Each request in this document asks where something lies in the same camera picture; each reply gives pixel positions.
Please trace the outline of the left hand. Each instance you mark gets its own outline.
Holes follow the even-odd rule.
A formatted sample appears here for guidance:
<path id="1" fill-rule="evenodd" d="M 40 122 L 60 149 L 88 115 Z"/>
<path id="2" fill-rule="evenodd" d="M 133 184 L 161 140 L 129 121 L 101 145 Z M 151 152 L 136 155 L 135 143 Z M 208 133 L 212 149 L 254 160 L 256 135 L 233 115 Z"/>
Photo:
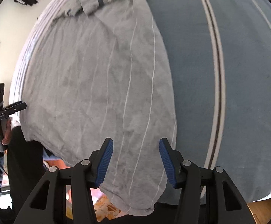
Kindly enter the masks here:
<path id="1" fill-rule="evenodd" d="M 11 119 L 3 120 L 2 122 L 2 130 L 4 138 L 1 140 L 3 145 L 8 145 L 11 138 Z"/>

